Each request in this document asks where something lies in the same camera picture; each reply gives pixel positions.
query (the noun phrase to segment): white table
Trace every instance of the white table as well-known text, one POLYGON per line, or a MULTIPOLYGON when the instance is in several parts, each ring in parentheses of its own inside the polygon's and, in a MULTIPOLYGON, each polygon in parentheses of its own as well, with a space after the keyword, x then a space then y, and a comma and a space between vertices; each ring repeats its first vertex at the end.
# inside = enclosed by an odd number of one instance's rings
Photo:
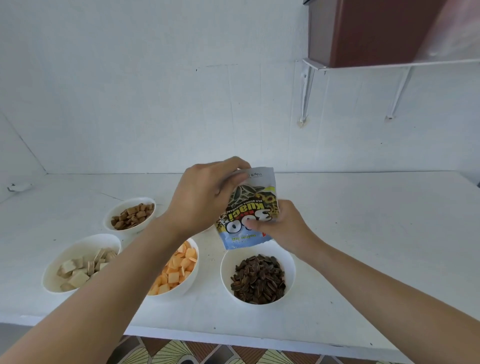
MULTIPOLYGON (((165 210, 180 175, 47 175, 0 204, 0 322, 34 325, 63 298, 41 287, 45 267, 74 241, 105 232, 110 207, 150 196, 165 210)), ((325 241, 480 319, 480 190, 455 172, 277 174, 325 241)), ((214 229, 194 237, 203 257, 181 301, 145 300, 127 333, 408 363, 315 270, 296 259, 281 304, 244 310, 220 280, 214 229)))

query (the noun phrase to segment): mixed snacks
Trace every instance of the mixed snacks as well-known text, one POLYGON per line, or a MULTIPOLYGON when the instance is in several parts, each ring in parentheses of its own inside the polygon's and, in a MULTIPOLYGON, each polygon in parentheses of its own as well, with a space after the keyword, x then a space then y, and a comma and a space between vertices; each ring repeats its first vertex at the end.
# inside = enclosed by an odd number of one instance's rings
POLYGON ((57 276, 67 279, 67 281, 60 285, 60 289, 67 292, 80 288, 116 256, 117 253, 113 249, 102 248, 95 253, 93 259, 84 255, 63 262, 57 271, 57 276))
POLYGON ((257 167, 234 173, 239 172, 246 172, 249 177, 232 193, 225 213, 215 224, 228 250, 270 240, 270 236, 249 230, 244 223, 250 219, 274 220, 279 215, 273 168, 257 167))
POLYGON ((235 267, 230 285, 235 297, 246 303, 267 304, 285 295, 285 272, 274 256, 258 254, 235 267))
POLYGON ((133 228, 144 222, 155 210, 155 204, 139 204, 126 208, 119 216, 112 216, 110 223, 116 230, 133 228))
POLYGON ((162 294, 182 284, 195 269, 197 259, 195 248, 192 248, 189 242, 184 242, 156 278, 148 295, 162 294))

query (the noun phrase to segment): hand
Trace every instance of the hand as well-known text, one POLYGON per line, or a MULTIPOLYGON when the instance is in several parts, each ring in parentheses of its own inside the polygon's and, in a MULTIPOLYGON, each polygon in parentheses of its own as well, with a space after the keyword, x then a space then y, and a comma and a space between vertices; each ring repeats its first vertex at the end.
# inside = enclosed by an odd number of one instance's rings
POLYGON ((185 239, 208 229, 225 212, 233 190, 248 174, 225 178, 237 169, 247 168, 250 164, 239 157, 188 168, 164 214, 168 225, 185 239))
POLYGON ((323 243, 322 240, 310 230, 291 201, 279 200, 278 207, 280 217, 277 221, 248 220, 245 225, 270 235, 284 249, 301 260, 307 260, 312 250, 323 243))

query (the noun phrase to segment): floor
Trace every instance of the floor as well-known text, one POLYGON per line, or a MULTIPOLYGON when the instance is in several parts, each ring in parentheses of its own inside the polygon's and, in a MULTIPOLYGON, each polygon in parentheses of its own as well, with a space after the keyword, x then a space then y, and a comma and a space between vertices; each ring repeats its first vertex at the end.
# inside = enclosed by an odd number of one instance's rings
POLYGON ((271 349, 125 336, 107 364, 389 364, 271 349))

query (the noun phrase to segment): bowl of orange crackers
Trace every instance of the bowl of orange crackers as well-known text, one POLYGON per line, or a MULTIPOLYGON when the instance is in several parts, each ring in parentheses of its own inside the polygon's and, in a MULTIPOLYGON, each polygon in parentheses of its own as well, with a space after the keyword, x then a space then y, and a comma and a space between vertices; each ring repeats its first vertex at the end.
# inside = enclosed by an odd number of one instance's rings
POLYGON ((198 245, 190 238, 171 256, 147 296, 162 300, 182 296, 192 286, 197 273, 198 245))

